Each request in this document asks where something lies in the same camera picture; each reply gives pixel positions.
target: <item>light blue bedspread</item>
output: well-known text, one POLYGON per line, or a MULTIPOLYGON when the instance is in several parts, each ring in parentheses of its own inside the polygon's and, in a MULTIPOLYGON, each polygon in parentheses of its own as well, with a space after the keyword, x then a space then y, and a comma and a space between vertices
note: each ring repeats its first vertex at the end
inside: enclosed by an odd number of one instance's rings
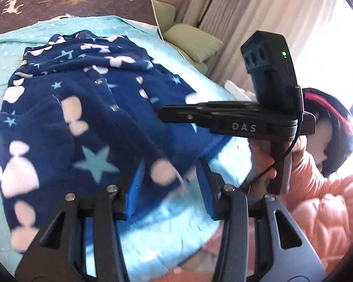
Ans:
MULTIPOLYGON (((200 74, 176 50, 164 43, 156 27, 144 27, 116 16, 105 16, 38 22, 0 35, 0 109, 8 79, 19 67, 26 47, 44 45, 51 35, 70 35, 81 29, 99 36, 127 35, 160 64, 179 74, 204 100, 233 100, 225 89, 200 74)), ((240 185, 251 168, 247 141, 233 138, 210 162, 210 167, 227 183, 240 185)), ((132 225, 130 231, 121 234, 131 281, 148 281, 167 273, 204 245, 217 227, 218 223, 205 212, 197 180, 191 181, 186 192, 176 193, 132 225)), ((87 252, 88 273, 94 275, 91 247, 87 252)), ((0 196, 0 262, 13 274, 20 259, 21 255, 10 245, 10 232, 0 196)))

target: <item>star pattern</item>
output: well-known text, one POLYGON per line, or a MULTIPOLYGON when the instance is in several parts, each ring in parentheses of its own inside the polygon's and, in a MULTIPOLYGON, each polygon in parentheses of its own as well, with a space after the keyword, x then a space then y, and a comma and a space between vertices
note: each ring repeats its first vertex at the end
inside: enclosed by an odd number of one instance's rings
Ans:
POLYGON ((59 58, 59 57, 66 56, 66 55, 68 55, 68 59, 72 59, 72 53, 73 53, 73 52, 74 52, 74 50, 70 50, 70 51, 68 51, 68 52, 62 50, 62 51, 61 51, 61 55, 58 56, 58 57, 55 57, 55 59, 56 59, 56 58, 59 58))
POLYGON ((96 154, 85 146, 82 146, 82 151, 85 155, 85 160, 76 162, 74 167, 84 171, 89 171, 97 184, 101 182, 101 178, 104 172, 120 172, 119 168, 107 162, 107 157, 110 153, 109 146, 105 146, 96 154))
POLYGON ((172 79, 175 82, 175 84, 181 84, 180 79, 178 77, 174 76, 172 79))
POLYGON ((145 60, 145 62, 147 63, 147 65, 146 65, 147 70, 153 68, 153 64, 149 60, 145 60))
POLYGON ((61 83, 62 82, 54 82, 54 84, 51 85, 51 87, 54 87, 54 90, 57 89, 57 88, 61 88, 61 83))
POLYGON ((155 102, 158 102, 158 101, 159 101, 159 98, 158 98, 158 97, 153 97, 153 98, 150 99, 150 102, 151 102, 152 104, 154 104, 155 102))
POLYGON ((14 119, 14 118, 11 119, 10 117, 7 117, 7 119, 4 121, 4 123, 8 123, 9 128, 11 128, 13 124, 17 124, 17 123, 15 122, 15 119, 14 119))

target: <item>clothing button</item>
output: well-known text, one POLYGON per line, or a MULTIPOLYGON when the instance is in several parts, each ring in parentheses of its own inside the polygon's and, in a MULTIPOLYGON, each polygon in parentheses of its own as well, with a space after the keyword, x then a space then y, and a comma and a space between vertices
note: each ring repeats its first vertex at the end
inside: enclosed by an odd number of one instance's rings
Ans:
POLYGON ((118 106, 118 105, 111 105, 110 108, 111 108, 113 111, 119 110, 119 106, 118 106))

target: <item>green pillow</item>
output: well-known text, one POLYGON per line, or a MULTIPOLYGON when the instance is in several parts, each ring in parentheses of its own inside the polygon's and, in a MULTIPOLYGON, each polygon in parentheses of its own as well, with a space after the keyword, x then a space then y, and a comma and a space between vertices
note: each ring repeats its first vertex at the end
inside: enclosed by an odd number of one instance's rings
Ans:
POLYGON ((169 3, 153 0, 155 15, 157 17, 158 25, 160 26, 161 33, 165 33, 175 22, 176 8, 169 3))
POLYGON ((222 46, 221 40, 186 24, 175 24, 163 34, 163 38, 181 48, 196 62, 207 60, 222 46))
POLYGON ((192 64, 196 70, 198 70, 201 74, 206 75, 208 72, 208 66, 203 62, 193 62, 192 64))

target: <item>black hat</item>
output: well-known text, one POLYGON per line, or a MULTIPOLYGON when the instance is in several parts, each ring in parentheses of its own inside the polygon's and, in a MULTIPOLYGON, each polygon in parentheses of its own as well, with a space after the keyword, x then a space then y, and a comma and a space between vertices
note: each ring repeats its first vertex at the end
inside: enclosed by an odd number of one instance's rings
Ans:
POLYGON ((332 124, 332 139, 324 153, 322 175, 328 177, 353 153, 353 117, 348 109, 335 97, 318 89, 304 88, 303 102, 305 111, 319 113, 327 117, 332 124))

